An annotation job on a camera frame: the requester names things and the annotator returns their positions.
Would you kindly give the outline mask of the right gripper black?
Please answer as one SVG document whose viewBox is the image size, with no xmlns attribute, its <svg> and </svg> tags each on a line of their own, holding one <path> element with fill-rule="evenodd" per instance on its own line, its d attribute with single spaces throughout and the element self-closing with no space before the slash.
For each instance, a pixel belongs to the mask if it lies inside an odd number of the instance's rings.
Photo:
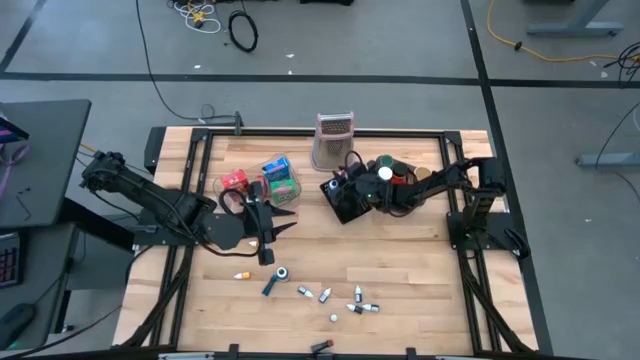
<svg viewBox="0 0 640 360">
<path fill-rule="evenodd" d="M 365 173 L 358 176 L 355 170 L 343 169 L 339 171 L 339 183 L 348 184 L 355 180 L 357 193 L 372 207 L 383 213 L 391 212 L 391 180 L 382 180 L 377 173 Z M 356 210 L 358 196 L 353 192 L 341 192 L 336 196 L 336 207 L 339 210 Z"/>
</svg>

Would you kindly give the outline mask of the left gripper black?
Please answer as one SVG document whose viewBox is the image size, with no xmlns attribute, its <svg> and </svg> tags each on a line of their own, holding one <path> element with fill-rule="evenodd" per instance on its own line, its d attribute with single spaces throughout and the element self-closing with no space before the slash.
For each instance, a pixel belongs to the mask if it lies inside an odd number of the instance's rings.
<svg viewBox="0 0 640 360">
<path fill-rule="evenodd" d="M 279 234 L 296 225 L 296 222 L 278 225 L 273 228 L 271 213 L 262 202 L 264 195 L 260 181 L 253 181 L 248 188 L 245 206 L 244 232 L 247 238 L 256 237 L 264 245 L 271 245 Z M 294 211 L 272 206 L 272 216 L 295 215 Z"/>
</svg>

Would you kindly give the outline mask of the small blue cereal box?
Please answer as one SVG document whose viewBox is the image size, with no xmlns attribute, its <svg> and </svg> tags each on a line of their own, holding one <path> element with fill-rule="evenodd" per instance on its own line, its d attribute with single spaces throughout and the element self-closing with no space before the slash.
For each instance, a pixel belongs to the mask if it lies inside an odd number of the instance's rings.
<svg viewBox="0 0 640 360">
<path fill-rule="evenodd" d="M 286 157 L 279 157 L 262 167 L 262 174 L 269 182 L 290 178 L 290 163 Z"/>
</svg>

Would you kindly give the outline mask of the small red cereal box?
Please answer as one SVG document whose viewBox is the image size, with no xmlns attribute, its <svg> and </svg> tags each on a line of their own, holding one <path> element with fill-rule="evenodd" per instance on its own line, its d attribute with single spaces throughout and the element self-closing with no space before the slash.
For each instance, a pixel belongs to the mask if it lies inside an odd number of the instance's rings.
<svg viewBox="0 0 640 360">
<path fill-rule="evenodd" d="M 249 186 L 247 175 L 243 169 L 237 169 L 222 176 L 220 182 L 224 189 L 246 191 Z"/>
</svg>

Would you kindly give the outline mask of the black mesh basket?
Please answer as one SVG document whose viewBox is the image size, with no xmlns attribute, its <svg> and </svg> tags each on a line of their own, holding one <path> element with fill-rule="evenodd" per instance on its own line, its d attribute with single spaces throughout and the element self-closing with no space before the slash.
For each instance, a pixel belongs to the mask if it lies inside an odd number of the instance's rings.
<svg viewBox="0 0 640 360">
<path fill-rule="evenodd" d="M 355 189 L 355 184 L 353 182 L 350 182 L 348 184 L 339 183 L 340 187 L 338 190 L 334 192 L 329 192 L 328 191 L 329 181 L 322 183 L 319 186 L 319 188 L 341 224 L 347 224 L 371 210 L 370 204 L 357 193 Z M 356 210 L 339 210 L 336 207 L 336 196 L 339 195 L 341 192 L 353 192 L 358 196 L 358 208 Z"/>
</svg>

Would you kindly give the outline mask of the pink metal box grater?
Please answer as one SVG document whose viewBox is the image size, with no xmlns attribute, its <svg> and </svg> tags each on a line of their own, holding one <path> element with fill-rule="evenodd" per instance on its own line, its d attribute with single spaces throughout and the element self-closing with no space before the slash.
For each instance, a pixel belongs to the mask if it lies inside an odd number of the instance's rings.
<svg viewBox="0 0 640 360">
<path fill-rule="evenodd" d="M 311 164 L 318 171 L 331 171 L 344 163 L 353 148 L 354 113 L 318 114 L 311 151 Z"/>
</svg>

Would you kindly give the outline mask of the clear plastic bin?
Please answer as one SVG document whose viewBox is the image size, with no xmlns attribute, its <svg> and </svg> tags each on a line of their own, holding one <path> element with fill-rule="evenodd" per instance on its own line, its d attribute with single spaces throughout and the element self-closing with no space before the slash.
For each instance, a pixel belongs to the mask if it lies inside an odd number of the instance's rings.
<svg viewBox="0 0 640 360">
<path fill-rule="evenodd" d="M 290 163 L 290 178 L 293 179 L 297 183 L 298 191 L 299 191 L 299 195 L 295 199 L 293 199 L 292 201 L 290 201 L 290 202 L 288 202 L 286 204 L 282 204 L 282 205 L 276 205 L 272 201 L 271 194 L 270 194 L 270 186 L 269 186 L 270 182 L 262 174 L 262 167 L 264 165 L 266 165 L 267 163 L 270 163 L 270 162 L 276 160 L 279 157 L 286 157 L 289 160 L 289 163 Z M 212 191 L 216 196 L 218 196 L 223 190 L 225 190 L 223 188 L 221 182 L 220 182 L 221 177 L 226 175 L 226 174 L 228 174 L 228 173 L 231 173 L 232 171 L 237 170 L 237 169 L 243 169 L 245 171 L 245 173 L 247 175 L 247 178 L 248 178 L 248 181 L 249 181 L 249 185 L 253 181 L 260 181 L 262 183 L 263 192 L 264 192 L 264 195 L 262 197 L 262 201 L 269 201 L 272 205 L 274 205 L 276 207 L 284 208 L 284 209 L 287 209 L 287 210 L 293 210 L 295 207 L 297 207 L 299 205 L 300 195 L 301 195 L 301 190 L 302 190 L 301 184 L 300 184 L 300 181 L 299 181 L 299 179 L 297 177 L 297 174 L 295 172 L 295 169 L 294 169 L 294 167 L 292 165 L 291 160 L 284 153 L 276 153 L 273 156 L 271 156 L 268 160 L 265 160 L 265 161 L 250 163 L 249 165 L 242 165 L 242 166 L 233 165 L 229 170 L 224 170 L 221 175 L 216 176 L 214 178 L 214 180 L 212 181 Z M 240 191 L 240 192 L 243 195 L 247 196 L 248 188 L 249 188 L 249 186 L 247 187 L 246 191 Z"/>
</svg>

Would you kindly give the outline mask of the teal marker pen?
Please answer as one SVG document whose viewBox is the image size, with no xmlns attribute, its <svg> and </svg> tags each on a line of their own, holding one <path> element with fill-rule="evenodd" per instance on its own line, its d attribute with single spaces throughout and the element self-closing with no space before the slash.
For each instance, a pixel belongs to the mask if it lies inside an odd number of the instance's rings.
<svg viewBox="0 0 640 360">
<path fill-rule="evenodd" d="M 274 285 L 277 282 L 288 282 L 289 281 L 289 271 L 285 267 L 279 267 L 276 269 L 275 273 L 271 276 L 270 280 L 262 290 L 262 294 L 264 296 L 269 296 L 272 291 Z"/>
</svg>

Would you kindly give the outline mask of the black desk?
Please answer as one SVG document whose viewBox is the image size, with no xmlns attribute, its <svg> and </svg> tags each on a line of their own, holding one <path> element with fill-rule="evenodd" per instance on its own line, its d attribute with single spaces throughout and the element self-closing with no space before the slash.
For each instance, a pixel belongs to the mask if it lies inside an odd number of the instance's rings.
<svg viewBox="0 0 640 360">
<path fill-rule="evenodd" d="M 66 190 L 91 109 L 88 99 L 4 103 L 8 120 L 29 134 L 29 150 L 12 165 L 0 162 L 0 231 L 72 222 L 78 204 Z"/>
</svg>

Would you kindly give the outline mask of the grey desk leg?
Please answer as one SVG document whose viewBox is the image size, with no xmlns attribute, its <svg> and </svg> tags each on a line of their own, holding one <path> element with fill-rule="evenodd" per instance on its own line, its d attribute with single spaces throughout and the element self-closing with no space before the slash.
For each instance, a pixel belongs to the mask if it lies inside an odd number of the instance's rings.
<svg viewBox="0 0 640 360">
<path fill-rule="evenodd" d="M 565 23 L 533 24 L 527 29 L 532 36 L 602 37 L 616 36 L 625 29 L 620 22 L 594 21 L 609 0 L 588 0 L 588 4 Z"/>
<path fill-rule="evenodd" d="M 597 166 L 640 166 L 640 152 L 583 154 L 575 163 L 582 167 Z"/>
</svg>

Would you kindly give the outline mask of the black keyboard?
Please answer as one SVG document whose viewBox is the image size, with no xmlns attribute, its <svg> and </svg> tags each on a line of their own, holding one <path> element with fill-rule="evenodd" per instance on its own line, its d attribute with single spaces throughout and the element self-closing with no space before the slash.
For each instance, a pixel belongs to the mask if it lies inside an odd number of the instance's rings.
<svg viewBox="0 0 640 360">
<path fill-rule="evenodd" d="M 0 235 L 0 289 L 22 282 L 22 239 L 19 233 Z"/>
</svg>

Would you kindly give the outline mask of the black computer mouse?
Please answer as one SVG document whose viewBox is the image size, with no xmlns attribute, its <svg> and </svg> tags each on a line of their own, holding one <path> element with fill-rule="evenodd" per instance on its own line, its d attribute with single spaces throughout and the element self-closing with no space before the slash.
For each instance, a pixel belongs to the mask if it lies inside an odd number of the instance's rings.
<svg viewBox="0 0 640 360">
<path fill-rule="evenodd" d="M 6 350 L 33 321 L 34 304 L 20 303 L 0 317 L 0 350 Z"/>
</svg>

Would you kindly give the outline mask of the laptop screen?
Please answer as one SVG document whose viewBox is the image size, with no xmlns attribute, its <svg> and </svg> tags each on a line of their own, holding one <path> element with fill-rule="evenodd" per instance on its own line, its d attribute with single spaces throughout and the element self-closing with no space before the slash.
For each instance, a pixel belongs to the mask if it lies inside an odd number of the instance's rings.
<svg viewBox="0 0 640 360">
<path fill-rule="evenodd" d="M 0 107 L 0 144 L 26 141 L 29 137 L 30 135 L 26 131 L 9 121 L 8 116 Z"/>
</svg>

